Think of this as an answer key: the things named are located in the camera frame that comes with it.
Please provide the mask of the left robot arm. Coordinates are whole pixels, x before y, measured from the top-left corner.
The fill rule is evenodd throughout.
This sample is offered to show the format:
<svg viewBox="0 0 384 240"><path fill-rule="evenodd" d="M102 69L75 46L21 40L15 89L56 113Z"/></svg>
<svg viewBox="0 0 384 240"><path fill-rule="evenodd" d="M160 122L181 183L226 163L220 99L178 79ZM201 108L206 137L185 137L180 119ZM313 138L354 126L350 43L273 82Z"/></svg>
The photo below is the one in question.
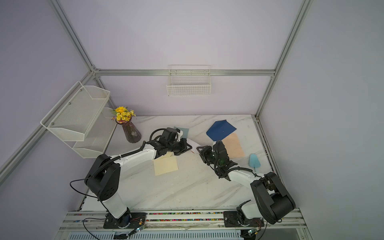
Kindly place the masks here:
<svg viewBox="0 0 384 240"><path fill-rule="evenodd" d="M180 129L157 129L154 132L158 131L163 133L143 142L136 150L116 156L99 155L85 177L86 186L116 220L130 215L129 208L118 194L122 172L141 163L156 160L168 152L179 156L193 149L187 139L182 138Z"/></svg>

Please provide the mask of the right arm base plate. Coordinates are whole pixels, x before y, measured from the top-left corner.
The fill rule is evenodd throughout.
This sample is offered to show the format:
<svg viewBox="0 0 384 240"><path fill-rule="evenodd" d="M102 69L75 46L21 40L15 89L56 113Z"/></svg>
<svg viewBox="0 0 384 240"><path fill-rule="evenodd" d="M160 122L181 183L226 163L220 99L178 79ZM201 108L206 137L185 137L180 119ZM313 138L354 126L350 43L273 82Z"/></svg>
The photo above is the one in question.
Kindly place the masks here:
<svg viewBox="0 0 384 240"><path fill-rule="evenodd" d="M264 220L262 218L248 219L243 213L239 211L224 211L224 225L226 228L230 227L264 227Z"/></svg>

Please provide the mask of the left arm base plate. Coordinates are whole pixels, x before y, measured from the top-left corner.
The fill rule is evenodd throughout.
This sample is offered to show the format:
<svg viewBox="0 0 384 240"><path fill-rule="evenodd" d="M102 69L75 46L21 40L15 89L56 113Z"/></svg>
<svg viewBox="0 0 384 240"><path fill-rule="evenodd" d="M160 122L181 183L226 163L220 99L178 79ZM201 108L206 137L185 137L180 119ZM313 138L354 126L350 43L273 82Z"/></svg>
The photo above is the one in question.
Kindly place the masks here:
<svg viewBox="0 0 384 240"><path fill-rule="evenodd" d="M124 214L119 219L114 218L110 213L106 214L103 229L137 229L145 224L147 213Z"/></svg>

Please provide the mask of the red bordered letter paper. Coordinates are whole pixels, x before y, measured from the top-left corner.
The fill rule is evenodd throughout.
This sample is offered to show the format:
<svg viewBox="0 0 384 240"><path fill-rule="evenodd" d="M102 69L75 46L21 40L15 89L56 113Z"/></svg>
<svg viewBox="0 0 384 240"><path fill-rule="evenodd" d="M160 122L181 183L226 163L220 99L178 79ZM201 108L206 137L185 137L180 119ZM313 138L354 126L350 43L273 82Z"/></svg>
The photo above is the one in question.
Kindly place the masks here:
<svg viewBox="0 0 384 240"><path fill-rule="evenodd" d="M187 143L192 147L191 149L191 152L194 153L194 154L198 154L198 150L197 150L197 147L200 147L201 145L196 143L195 141L191 140L191 139L187 139Z"/></svg>

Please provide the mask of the teal envelope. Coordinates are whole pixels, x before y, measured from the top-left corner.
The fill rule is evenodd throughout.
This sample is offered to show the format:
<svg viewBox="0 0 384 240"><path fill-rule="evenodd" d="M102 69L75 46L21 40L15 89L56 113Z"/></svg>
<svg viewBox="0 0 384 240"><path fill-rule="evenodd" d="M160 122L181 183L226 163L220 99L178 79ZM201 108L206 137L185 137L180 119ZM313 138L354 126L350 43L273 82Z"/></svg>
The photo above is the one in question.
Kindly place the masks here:
<svg viewBox="0 0 384 240"><path fill-rule="evenodd" d="M182 133L181 138L185 138L185 139L188 138L188 135L189 135L189 129L188 128L174 127L174 129L180 130L180 132Z"/></svg>

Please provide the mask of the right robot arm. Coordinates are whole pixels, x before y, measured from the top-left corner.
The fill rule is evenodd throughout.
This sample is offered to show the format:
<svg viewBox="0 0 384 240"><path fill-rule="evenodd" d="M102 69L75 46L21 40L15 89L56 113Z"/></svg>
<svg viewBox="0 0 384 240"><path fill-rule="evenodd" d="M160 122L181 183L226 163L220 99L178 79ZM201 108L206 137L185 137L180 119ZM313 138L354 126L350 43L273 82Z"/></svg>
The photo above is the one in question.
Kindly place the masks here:
<svg viewBox="0 0 384 240"><path fill-rule="evenodd" d="M230 224L247 227L252 220L265 220L269 224L281 221L296 208L296 203L280 178L274 173L257 174L249 168L233 162L222 141L213 146L197 147L204 162L213 169L219 179L236 182L252 190L254 201L247 200L237 206L235 220Z"/></svg>

